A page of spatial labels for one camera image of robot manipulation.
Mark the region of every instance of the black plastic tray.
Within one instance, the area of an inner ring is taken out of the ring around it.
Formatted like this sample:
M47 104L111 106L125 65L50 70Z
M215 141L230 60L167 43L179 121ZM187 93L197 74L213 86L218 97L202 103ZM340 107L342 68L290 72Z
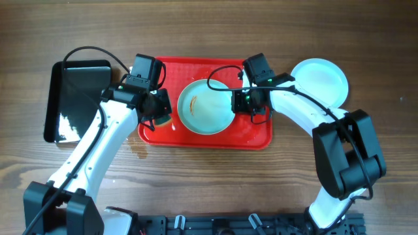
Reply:
M107 60L68 61L67 79L87 93L97 104L109 86L112 69ZM77 142L86 133L96 107L62 80L61 62L52 67L44 139L47 142Z

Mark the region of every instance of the white ceramic bowl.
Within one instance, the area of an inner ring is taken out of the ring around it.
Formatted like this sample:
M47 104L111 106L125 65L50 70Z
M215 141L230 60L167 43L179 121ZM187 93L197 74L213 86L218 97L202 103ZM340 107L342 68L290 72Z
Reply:
M234 120L231 91L209 89L207 80L189 84L178 98L177 112L182 123L197 134L216 134L225 130ZM210 80L216 88L228 88L225 84Z

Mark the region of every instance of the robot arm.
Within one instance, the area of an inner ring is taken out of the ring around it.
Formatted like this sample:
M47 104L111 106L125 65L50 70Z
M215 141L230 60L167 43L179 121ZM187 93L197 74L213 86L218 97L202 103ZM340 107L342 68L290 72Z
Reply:
M295 86L297 90L314 97L312 94L300 87L295 81L286 82L280 86ZM301 97L300 95L294 95L287 91L271 91L270 98L272 107L275 111L292 119L310 136L312 136L312 130L320 124L335 122L335 120L326 115L324 110L320 109L318 105L304 97ZM329 108L339 119L344 118L347 113L347 111L340 108L331 107L326 105L324 102L321 103ZM312 221L318 228L328 228L349 205L351 198L353 196L361 195L365 190L365 188L358 189L352 192L347 198L340 200L339 198L330 196L325 188L321 187L316 200L311 204L308 210Z
M352 198L366 190L365 174L373 184L386 173L385 161L370 117L362 110L349 113L320 101L288 74L275 76L263 54L248 58L243 65L243 87L265 88L233 91L233 97L249 96L248 105L241 111L254 115L263 111L264 106L268 106L292 119L313 137L317 175L323 186L307 213L315 229L328 229L335 225L339 218L344 218L341 214L350 207ZM298 92L275 90L275 87L293 87ZM244 92L244 95L236 96L238 92ZM311 97L323 107L299 95L300 93ZM244 102L236 103L242 107ZM341 128L349 129L349 134L354 140L352 144L360 149L364 172L358 159L354 158L354 151L344 151L342 143L347 140Z
M59 200L54 206L59 206L63 202L67 203L67 234L127 234L135 229L133 225L137 214L109 208L100 216L94 201L105 172L116 152L129 134L135 130L138 123L150 121L149 127L153 129L152 120L158 119L159 122L167 120L168 115L172 112L167 90L158 90L157 88L161 72L161 64L159 63L154 61L152 57L137 55L133 71L128 75L127 83L110 86L103 92L101 107L105 114L105 120L100 120L99 114L95 117L72 155L51 176L46 185L32 182L25 191L26 225L33 220L42 205L57 191L57 188L62 186L68 173L94 139L99 128L98 125L104 121L106 123L105 130L100 139L75 177L66 185L65 191L60 194ZM275 110L291 118L313 138L317 175L322 188L306 213L314 230L324 231L338 222L341 214L346 212L351 205L351 199L362 194L366 189L363 168L360 167L359 161L353 157L353 152L346 153L342 147L344 140L340 129L342 126L349 129L354 143L359 147L361 159L364 161L371 183L373 184L385 175L386 165L371 119L362 110L349 113L319 101L312 94L303 90L303 87L300 87L295 79L288 74L275 76L263 54L251 57L243 64L244 87L251 84L259 86L259 89L254 89L257 92L253 93L253 90L249 89L237 91L240 93L237 97L245 99L241 101L234 99L235 93L233 93L233 111L247 112L249 110L253 112L262 110L263 105L268 106L270 110ZM291 86L326 107L338 119L338 125L333 117L330 117L310 99L289 91L272 89ZM48 210L32 231L44 234L56 228L57 225L52 225L57 221L57 219L52 219L54 218L53 212L54 210Z
M138 125L137 110L126 107L126 104L118 101L100 103L105 116L105 128L90 155L83 162L76 177L64 188L68 192L75 192L77 189L86 190L86 195L96 201L100 184L110 166L114 156L118 152L123 141L135 130ZM81 156L94 139L100 124L100 115L97 115L90 125L80 143L65 161L60 169L50 177L49 181L54 182L54 187L59 188L67 178Z

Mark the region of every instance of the wooden table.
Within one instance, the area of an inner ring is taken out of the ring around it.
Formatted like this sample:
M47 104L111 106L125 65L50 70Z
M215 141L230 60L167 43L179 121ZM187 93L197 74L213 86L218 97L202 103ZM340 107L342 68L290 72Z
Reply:
M74 148L47 144L42 132L52 65L85 45L127 65L136 53L264 52L276 72L311 57L335 62L350 83L343 108L372 116L387 163L374 199L351 211L365 214L369 234L418 234L416 1L77 2L0 3L0 234L23 231L25 188L46 182ZM110 60L92 51L72 58ZM277 114L263 151L154 147L133 133L106 173L97 206L142 215L302 212L319 188L310 137Z

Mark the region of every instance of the red tray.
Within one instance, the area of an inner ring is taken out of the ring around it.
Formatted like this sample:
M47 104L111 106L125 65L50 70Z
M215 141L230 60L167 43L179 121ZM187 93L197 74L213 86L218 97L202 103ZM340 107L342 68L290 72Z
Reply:
M156 127L154 132L140 125L138 133L143 141L160 146L252 150L263 149L269 145L273 134L271 120L261 125L254 125L249 115L237 114L234 121L224 131L213 135L201 135L187 129L178 117L178 97L187 85L196 80L206 79L214 69L220 66L242 66L243 60L190 57L158 57L157 59L167 67L167 77L163 88L169 92L172 123ZM242 87L237 74L237 69L224 69L214 74L212 78L223 82L229 88ZM268 114L254 118L255 122L262 121L268 118Z

